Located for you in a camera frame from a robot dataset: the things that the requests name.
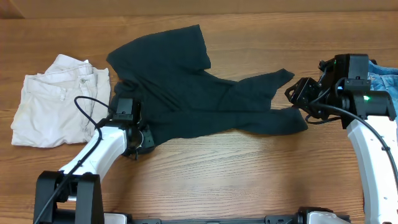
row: clothing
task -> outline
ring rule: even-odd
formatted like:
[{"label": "clothing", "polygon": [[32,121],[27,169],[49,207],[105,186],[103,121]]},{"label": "clothing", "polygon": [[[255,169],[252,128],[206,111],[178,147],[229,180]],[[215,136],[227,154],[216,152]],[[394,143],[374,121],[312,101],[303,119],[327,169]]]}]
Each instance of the clothing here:
[{"label": "clothing", "polygon": [[[26,75],[21,103],[11,124],[11,144],[55,147],[63,143],[86,142],[94,125],[75,106],[76,96],[90,96],[106,104],[111,86],[108,69],[59,55],[44,74]],[[98,122],[108,109],[91,100],[78,100],[81,108]]]},{"label": "clothing", "polygon": [[297,109],[271,109],[271,99],[293,78],[284,69],[234,82],[210,75],[210,59],[199,26],[140,37],[108,55],[122,82],[120,96],[142,102],[142,123],[156,145],[231,128],[259,134],[307,129]]},{"label": "clothing", "polygon": [[378,66],[369,61],[368,80],[371,81],[371,90],[390,93],[398,114],[398,69]]}]

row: blue jeans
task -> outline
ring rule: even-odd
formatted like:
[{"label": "blue jeans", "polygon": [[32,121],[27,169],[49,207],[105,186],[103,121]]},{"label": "blue jeans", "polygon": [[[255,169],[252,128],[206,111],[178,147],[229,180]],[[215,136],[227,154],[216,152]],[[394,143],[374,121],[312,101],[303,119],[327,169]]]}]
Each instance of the blue jeans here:
[{"label": "blue jeans", "polygon": [[382,67],[369,61],[368,80],[371,81],[371,90],[390,93],[398,114],[398,68]]}]

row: table surface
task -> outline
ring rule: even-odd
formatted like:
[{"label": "table surface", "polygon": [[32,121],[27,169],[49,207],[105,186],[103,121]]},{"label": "table surface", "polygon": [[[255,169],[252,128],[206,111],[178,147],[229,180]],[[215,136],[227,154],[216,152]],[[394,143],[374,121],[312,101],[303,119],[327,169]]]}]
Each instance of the table surface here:
[{"label": "table surface", "polygon": [[[241,80],[281,68],[294,72],[272,102],[286,108],[284,90],[301,77],[317,78],[320,59],[366,53],[398,67],[397,21],[398,12],[1,20],[0,223],[32,223],[39,174],[58,170],[84,146],[11,145],[24,75],[44,72],[58,54],[111,69],[105,58],[122,44],[200,24],[211,74]],[[110,75],[113,86],[118,77],[112,69]],[[338,121],[289,136],[230,130],[174,139],[138,161],[117,159],[102,191],[106,211],[135,218],[264,217],[295,213],[299,206],[327,207],[355,223],[364,218],[358,164]]]}]

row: belt loop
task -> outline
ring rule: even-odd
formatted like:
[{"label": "belt loop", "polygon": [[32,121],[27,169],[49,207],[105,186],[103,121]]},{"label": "belt loop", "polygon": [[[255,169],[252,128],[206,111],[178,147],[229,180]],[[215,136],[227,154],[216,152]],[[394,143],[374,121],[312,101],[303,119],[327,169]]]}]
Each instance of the belt loop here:
[{"label": "belt loop", "polygon": [[60,96],[60,101],[64,101],[65,100],[65,95],[67,94],[67,89],[62,88],[61,89],[61,96]]}]

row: white folded clothing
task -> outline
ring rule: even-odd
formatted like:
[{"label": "white folded clothing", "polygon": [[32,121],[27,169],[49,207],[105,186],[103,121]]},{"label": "white folded clothing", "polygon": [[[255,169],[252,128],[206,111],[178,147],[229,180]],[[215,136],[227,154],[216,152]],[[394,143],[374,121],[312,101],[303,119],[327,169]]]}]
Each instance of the white folded clothing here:
[{"label": "white folded clothing", "polygon": [[[21,103],[11,124],[11,144],[55,147],[89,141],[94,125],[73,100],[89,96],[108,104],[110,94],[107,68],[98,70],[87,60],[58,55],[44,74],[25,76]],[[79,99],[78,103],[96,122],[108,114],[106,107],[92,100]]]}]

